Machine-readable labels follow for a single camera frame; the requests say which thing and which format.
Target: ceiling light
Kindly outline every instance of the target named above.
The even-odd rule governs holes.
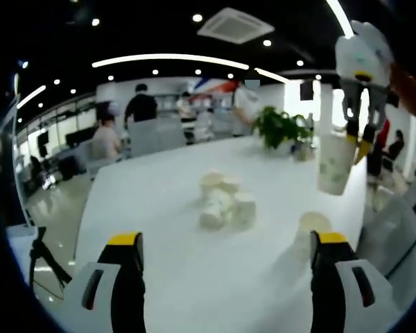
[[[340,6],[339,0],[327,0],[328,6],[330,6],[331,10],[336,16],[340,27],[342,28],[344,35],[346,38],[350,38],[354,36],[352,25],[348,21],[348,17],[346,16],[344,10]]]
[[[261,74],[263,76],[266,76],[267,78],[272,78],[272,79],[274,79],[276,81],[279,81],[279,82],[282,82],[282,83],[289,83],[290,82],[289,79],[284,78],[283,76],[280,76],[280,75],[271,73],[270,71],[266,71],[265,69],[254,68],[254,70],[257,73],[259,73],[259,74]]]
[[[203,17],[201,14],[195,14],[193,15],[193,21],[194,22],[201,22],[203,20]]]
[[[27,97],[25,97],[24,99],[22,99],[17,104],[17,109],[20,109],[23,105],[25,105],[26,103],[28,103],[31,99],[33,99],[34,97],[36,97],[38,94],[40,94],[41,92],[43,92],[45,89],[46,89],[46,85],[43,85],[41,87],[38,87],[36,90],[34,90],[33,92],[31,92]]]
[[[106,65],[118,64],[120,62],[127,61],[136,61],[136,60],[163,60],[163,59],[172,59],[172,60],[193,60],[193,61],[202,61],[210,62],[211,64],[225,65],[230,67],[236,67],[240,69],[247,70],[250,66],[242,64],[240,62],[206,57],[204,55],[192,55],[192,54],[177,54],[177,53],[153,53],[153,54],[137,54],[137,55],[127,55],[124,57],[112,58],[107,60],[102,60],[98,62],[93,62],[92,67],[102,67]]]

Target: shiny floor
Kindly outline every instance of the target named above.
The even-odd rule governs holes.
[[[396,177],[391,186],[381,183],[376,189],[367,186],[364,222],[369,221],[386,205],[393,194],[406,191],[406,183]],[[78,230],[92,182],[87,174],[75,176],[48,190],[39,190],[28,199],[27,208],[37,226],[46,226],[44,243],[63,269],[74,275],[74,258]],[[53,309],[63,299],[63,289],[52,268],[43,259],[36,263],[34,291],[47,309]]]

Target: white table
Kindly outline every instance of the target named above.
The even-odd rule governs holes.
[[[253,229],[198,225],[198,181],[216,168],[257,198]],[[365,160],[343,196],[316,189],[315,161],[265,154],[254,138],[126,160],[101,169],[78,236],[76,268],[96,261],[114,234],[144,234],[145,322],[155,332],[310,332],[308,264],[290,245],[307,211],[322,212],[355,248],[363,223]]]

